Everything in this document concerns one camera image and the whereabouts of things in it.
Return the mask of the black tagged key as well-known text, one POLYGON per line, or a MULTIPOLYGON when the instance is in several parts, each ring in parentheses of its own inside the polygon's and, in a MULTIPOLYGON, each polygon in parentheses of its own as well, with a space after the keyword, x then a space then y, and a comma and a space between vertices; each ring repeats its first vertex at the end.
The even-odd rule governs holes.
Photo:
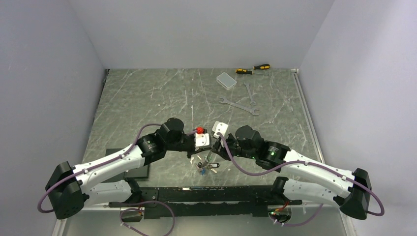
POLYGON ((214 173, 217 173, 217 168, 219 168, 220 167, 220 164, 219 163, 209 163, 208 165, 207 165, 207 169, 208 170, 210 170, 210 171, 212 171, 212 172, 214 172, 214 173))

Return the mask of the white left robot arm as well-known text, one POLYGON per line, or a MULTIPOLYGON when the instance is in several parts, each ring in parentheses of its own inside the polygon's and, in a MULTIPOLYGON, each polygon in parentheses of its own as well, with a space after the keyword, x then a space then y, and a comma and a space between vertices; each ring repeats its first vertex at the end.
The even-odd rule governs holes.
POLYGON ((187 158, 211 148, 209 132, 201 127, 184 132, 184 123, 169 118, 157 129, 142 135, 151 126, 142 126, 131 144, 100 159, 71 166, 68 162, 58 164, 45 187, 45 195, 38 202, 41 213, 54 213, 59 220, 77 214, 84 207, 120 202, 130 207, 141 200, 141 190, 133 181, 108 182, 126 171, 147 166, 165 157, 168 151, 186 152, 187 158))

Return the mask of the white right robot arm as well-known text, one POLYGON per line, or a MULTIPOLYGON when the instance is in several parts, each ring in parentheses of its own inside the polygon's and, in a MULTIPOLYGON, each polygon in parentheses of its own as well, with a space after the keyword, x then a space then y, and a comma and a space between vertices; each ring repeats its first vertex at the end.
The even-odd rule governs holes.
POLYGON ((366 170, 354 171, 331 167, 278 142, 266 141, 250 126, 240 127, 235 135, 227 133, 228 125, 218 122, 212 128, 216 142, 212 152, 237 164, 235 158, 254 160, 264 169, 258 176, 279 172, 271 190, 277 204, 307 200, 339 208, 345 215, 365 220, 371 213, 371 182, 366 170))

